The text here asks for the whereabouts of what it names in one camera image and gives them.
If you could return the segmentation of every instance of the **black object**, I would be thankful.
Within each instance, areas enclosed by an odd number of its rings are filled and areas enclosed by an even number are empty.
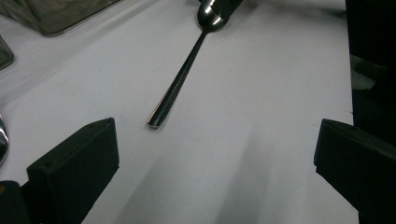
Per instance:
[[[346,0],[349,51],[388,66],[396,58],[394,0]]]
[[[0,182],[0,223],[30,224],[20,185],[14,181]]]
[[[2,0],[0,14],[43,35],[61,35],[70,26],[120,0]]]
[[[3,38],[0,36],[0,70],[8,67],[13,62],[14,54],[8,47],[6,41],[4,41]]]
[[[119,163],[114,119],[99,120],[78,130],[27,168],[29,181],[21,187],[21,194],[31,223],[81,223]],[[0,223],[18,223],[6,222],[15,206],[0,204],[5,216],[0,217]]]
[[[361,223],[396,223],[396,147],[359,128],[324,119],[314,164],[359,211]]]

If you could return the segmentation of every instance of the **metal utensil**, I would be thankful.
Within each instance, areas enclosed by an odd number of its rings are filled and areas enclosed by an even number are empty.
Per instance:
[[[6,131],[6,126],[4,125],[3,119],[0,115],[0,165],[3,163],[4,159],[8,154],[8,136]]]
[[[151,128],[159,128],[165,121],[206,35],[224,27],[231,14],[233,14],[241,2],[242,0],[205,0],[200,5],[197,17],[202,33],[192,48],[186,62],[181,66],[180,71],[177,73],[168,91],[148,119],[148,125]]]

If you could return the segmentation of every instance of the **spoon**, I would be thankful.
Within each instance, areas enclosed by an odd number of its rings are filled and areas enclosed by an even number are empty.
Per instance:
[[[6,127],[0,115],[0,165],[8,154],[8,137]]]
[[[181,66],[180,71],[177,73],[177,76],[168,91],[152,112],[148,119],[148,126],[157,129],[163,124],[181,90],[181,87],[183,86],[184,80],[190,71],[192,63],[194,62],[206,35],[216,32],[224,27],[231,14],[233,14],[241,2],[242,0],[204,0],[202,2],[197,15],[202,33],[192,48],[186,62]]]

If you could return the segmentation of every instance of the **white surface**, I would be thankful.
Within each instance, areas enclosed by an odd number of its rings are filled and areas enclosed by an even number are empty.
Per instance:
[[[124,1],[62,36],[0,18],[11,148],[0,179],[113,117],[120,169],[84,223],[358,223],[315,173],[322,119],[352,122],[334,1],[246,1],[208,35],[164,127],[146,126],[200,34],[195,0]]]

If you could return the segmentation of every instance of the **black block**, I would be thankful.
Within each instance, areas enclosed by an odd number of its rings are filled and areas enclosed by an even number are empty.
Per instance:
[[[119,168],[114,119],[91,123],[27,168],[34,223],[81,223]]]
[[[0,223],[31,223],[17,182],[0,181]]]
[[[396,223],[396,147],[353,126],[324,119],[315,165],[368,223]]]

